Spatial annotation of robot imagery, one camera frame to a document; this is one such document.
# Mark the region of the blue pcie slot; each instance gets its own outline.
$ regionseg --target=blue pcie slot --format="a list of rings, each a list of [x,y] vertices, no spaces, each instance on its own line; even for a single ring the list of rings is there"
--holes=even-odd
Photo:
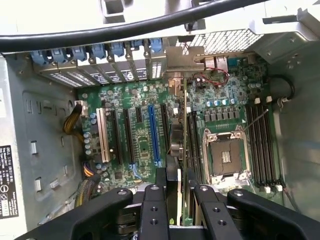
[[[158,135],[157,135],[157,123],[156,123],[156,116],[155,116],[155,107],[153,105],[149,105],[148,112],[149,112],[149,119],[150,119],[150,130],[151,130],[154,164],[157,166],[161,166],[160,151],[159,151],[159,145],[158,145]]]

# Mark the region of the beige pcie slot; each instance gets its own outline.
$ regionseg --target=beige pcie slot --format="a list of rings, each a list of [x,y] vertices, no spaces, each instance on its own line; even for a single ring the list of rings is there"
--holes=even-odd
[[[98,123],[102,162],[108,163],[110,161],[110,153],[109,153],[106,116],[105,116],[105,110],[103,108],[96,109],[96,119]]]

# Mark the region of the screw hole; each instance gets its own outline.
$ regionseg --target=screw hole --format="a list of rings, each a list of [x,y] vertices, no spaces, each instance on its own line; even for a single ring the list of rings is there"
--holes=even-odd
[[[225,225],[227,225],[227,222],[223,221],[223,220],[220,220],[220,221],[218,221],[218,224],[221,225],[221,226],[225,226]]]
[[[152,225],[157,225],[157,224],[158,224],[158,220],[157,220],[157,219],[152,219],[152,220],[150,221],[150,223],[151,223]]]

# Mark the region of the green circuit board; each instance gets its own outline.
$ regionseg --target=green circuit board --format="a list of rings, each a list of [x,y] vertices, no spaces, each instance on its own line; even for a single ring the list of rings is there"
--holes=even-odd
[[[231,132],[234,131],[237,126],[245,129],[248,126],[245,105],[249,101],[252,102],[258,96],[261,99],[265,99],[269,95],[268,83],[264,81],[267,74],[267,64],[263,60],[258,59],[255,64],[248,64],[246,57],[229,59],[228,73],[230,75],[228,83],[221,88],[217,88],[209,83],[197,83],[196,81],[189,83],[187,87],[188,100],[186,105],[191,111],[196,112],[198,144],[200,145],[201,157],[203,157],[203,149],[201,147],[202,137],[206,128],[212,133]],[[177,115],[174,115],[174,109],[179,107],[179,97],[169,94],[168,87],[168,82],[160,79],[88,87],[78,90],[79,100],[87,103],[88,115],[96,113],[96,109],[98,108],[106,108],[116,112],[123,160],[122,163],[119,163],[116,155],[111,152],[111,161],[103,164],[105,167],[103,171],[94,169],[95,164],[99,162],[97,156],[100,155],[98,129],[95,124],[92,124],[90,117],[82,117],[81,119],[83,132],[90,133],[92,136],[90,142],[90,150],[92,153],[86,156],[86,160],[91,163],[93,170],[101,173],[101,183],[104,185],[104,191],[115,187],[134,188],[142,183],[155,182],[156,168],[165,165],[164,159],[167,155],[160,105],[165,104],[169,123],[172,122],[172,119],[177,118]],[[161,158],[160,164],[155,164],[154,162],[148,113],[149,105],[154,106],[159,155]],[[136,107],[141,110],[142,122],[137,122]],[[136,159],[136,173],[132,169],[130,156],[127,152],[124,109],[128,109],[130,119]],[[211,119],[212,114],[215,115],[215,120]],[[276,166],[277,176],[279,176],[278,149],[271,107],[269,108],[268,114],[271,122],[274,164]],[[116,141],[113,125],[108,122],[108,118],[109,116],[107,116],[108,142],[109,147],[113,149],[116,146]],[[244,146],[241,145],[240,148],[242,170],[245,170],[247,166],[244,159]],[[211,168],[213,162],[211,156],[209,156],[209,162]],[[283,204],[282,194],[280,192],[270,194],[260,192],[260,190],[254,186],[254,180],[250,180],[250,185],[243,185],[241,187],[279,204]],[[228,190],[230,190],[230,188],[222,189],[221,192],[226,194]]]

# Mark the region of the motherboard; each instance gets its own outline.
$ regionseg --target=motherboard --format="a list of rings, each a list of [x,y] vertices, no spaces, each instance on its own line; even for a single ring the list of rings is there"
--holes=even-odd
[[[168,156],[182,169],[178,133],[185,131],[187,167],[199,183],[222,194],[244,188],[283,204],[267,64],[248,57],[226,62],[225,74],[186,79],[185,98],[173,94],[165,79],[78,89],[85,106],[84,166],[101,175],[98,194],[154,183]],[[224,84],[212,84],[226,76]]]

